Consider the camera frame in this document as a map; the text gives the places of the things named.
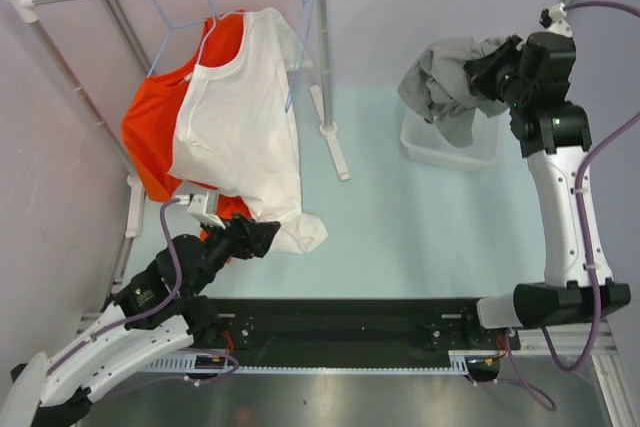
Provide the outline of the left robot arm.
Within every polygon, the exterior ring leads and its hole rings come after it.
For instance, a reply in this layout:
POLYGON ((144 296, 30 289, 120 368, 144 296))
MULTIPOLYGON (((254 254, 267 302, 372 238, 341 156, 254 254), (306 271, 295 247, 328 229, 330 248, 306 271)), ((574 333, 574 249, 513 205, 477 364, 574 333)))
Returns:
POLYGON ((177 351, 207 350, 221 334, 220 316, 203 290, 233 259, 262 258, 277 221, 240 214, 182 234, 131 278, 99 317, 44 365, 13 368, 1 413, 4 426, 72 426, 123 381, 177 351))

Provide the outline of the white t shirt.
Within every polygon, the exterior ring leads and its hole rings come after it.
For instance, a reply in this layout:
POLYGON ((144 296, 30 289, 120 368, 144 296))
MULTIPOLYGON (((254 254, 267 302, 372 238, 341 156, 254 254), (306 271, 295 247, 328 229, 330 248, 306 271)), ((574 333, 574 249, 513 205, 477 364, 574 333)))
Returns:
POLYGON ((242 198, 252 217, 281 224, 272 248, 308 254, 328 236, 302 209, 298 131, 288 72, 302 48, 280 12, 236 15, 240 44, 217 67, 196 62, 172 141, 172 176, 242 198))

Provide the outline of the grey t shirt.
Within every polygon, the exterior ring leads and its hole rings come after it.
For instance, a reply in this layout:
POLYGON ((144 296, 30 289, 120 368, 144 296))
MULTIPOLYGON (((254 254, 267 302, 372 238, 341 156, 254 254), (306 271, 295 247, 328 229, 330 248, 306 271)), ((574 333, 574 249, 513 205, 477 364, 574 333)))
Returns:
POLYGON ((491 118, 501 115, 507 106, 471 91, 464 64, 493 53, 504 42, 503 37, 483 41, 462 37, 429 45, 400 82, 400 98, 433 124, 450 145, 471 146, 475 114, 480 111, 491 118))

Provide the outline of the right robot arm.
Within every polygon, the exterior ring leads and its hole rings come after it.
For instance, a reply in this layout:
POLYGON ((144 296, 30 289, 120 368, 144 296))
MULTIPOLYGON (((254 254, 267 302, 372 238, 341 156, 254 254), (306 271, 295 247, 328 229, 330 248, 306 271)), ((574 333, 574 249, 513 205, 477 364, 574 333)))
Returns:
POLYGON ((461 323, 463 340, 484 348, 499 328, 536 329, 587 323, 631 301, 602 251, 590 172, 586 112, 567 100, 576 58, 570 35, 551 31, 510 36, 491 54, 464 65, 471 91, 503 102, 510 129, 534 181, 545 241, 544 279, 512 293, 484 297, 461 323))

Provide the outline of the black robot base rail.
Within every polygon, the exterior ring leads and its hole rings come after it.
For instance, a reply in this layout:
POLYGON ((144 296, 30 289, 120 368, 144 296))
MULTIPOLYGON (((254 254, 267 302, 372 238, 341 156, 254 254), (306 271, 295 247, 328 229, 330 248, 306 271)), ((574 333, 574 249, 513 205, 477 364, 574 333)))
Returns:
POLYGON ((505 356, 481 327, 473 298, 216 299, 218 335, 245 372, 424 373, 463 370, 487 380, 505 356))

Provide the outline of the blue wire hanger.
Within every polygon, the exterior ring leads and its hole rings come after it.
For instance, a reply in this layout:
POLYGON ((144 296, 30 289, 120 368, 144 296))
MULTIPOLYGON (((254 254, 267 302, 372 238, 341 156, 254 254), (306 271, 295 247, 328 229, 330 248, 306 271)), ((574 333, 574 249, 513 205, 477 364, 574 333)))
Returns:
POLYGON ((288 92, 285 103, 286 113, 288 113, 292 108, 294 90, 296 88, 299 71, 303 67, 305 59, 307 58, 307 43, 311 30, 311 14, 314 4, 315 0, 300 0, 301 9, 296 30, 293 64, 289 75, 288 92))

